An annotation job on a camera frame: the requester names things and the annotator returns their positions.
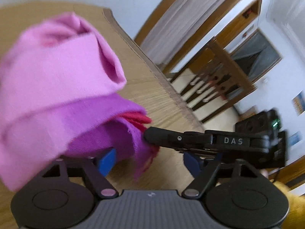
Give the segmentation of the white curtain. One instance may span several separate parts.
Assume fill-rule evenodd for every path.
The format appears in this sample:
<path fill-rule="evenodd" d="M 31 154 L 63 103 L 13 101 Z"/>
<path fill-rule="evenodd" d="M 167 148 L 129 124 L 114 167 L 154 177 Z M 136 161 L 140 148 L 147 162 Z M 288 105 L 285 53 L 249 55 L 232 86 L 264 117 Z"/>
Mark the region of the white curtain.
<path fill-rule="evenodd" d="M 141 43 L 154 64 L 167 64 L 225 0 L 176 0 Z"/>

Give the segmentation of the wooden framed picture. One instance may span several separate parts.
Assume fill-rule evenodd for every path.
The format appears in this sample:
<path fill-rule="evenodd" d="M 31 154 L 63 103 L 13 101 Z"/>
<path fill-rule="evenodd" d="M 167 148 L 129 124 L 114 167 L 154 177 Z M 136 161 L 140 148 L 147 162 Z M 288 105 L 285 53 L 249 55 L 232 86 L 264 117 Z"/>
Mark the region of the wooden framed picture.
<path fill-rule="evenodd" d="M 231 58 L 254 83 L 281 61 L 282 56 L 266 36 L 256 30 L 231 53 Z"/>

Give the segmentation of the pink purple gradient garment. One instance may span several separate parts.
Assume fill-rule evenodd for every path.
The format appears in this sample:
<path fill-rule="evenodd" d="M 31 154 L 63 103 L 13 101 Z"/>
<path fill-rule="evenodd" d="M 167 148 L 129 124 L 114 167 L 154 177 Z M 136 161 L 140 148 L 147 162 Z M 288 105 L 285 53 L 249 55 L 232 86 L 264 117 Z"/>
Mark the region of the pink purple gradient garment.
<path fill-rule="evenodd" d="M 25 186 L 60 156 L 115 148 L 136 175 L 159 149 L 143 140 L 151 119 L 118 92 L 127 80 L 100 33 L 72 12 L 25 30 L 1 60 L 1 181 Z"/>

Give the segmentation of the wooden chair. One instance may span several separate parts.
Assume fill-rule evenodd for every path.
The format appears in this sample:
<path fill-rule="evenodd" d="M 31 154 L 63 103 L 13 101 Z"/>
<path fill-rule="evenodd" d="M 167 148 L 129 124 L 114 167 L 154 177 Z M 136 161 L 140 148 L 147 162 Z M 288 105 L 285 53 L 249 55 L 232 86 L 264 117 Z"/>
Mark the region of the wooden chair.
<path fill-rule="evenodd" d="M 203 66 L 179 92 L 179 95 L 183 96 L 192 91 L 185 101 L 186 104 L 190 104 L 197 100 L 197 103 L 190 108 L 191 111 L 197 111 L 216 98 L 226 98 L 226 103 L 201 119 L 201 123 L 210 121 L 255 91 L 254 84 L 214 37 L 172 77 L 170 83 L 174 83 L 196 61 Z"/>

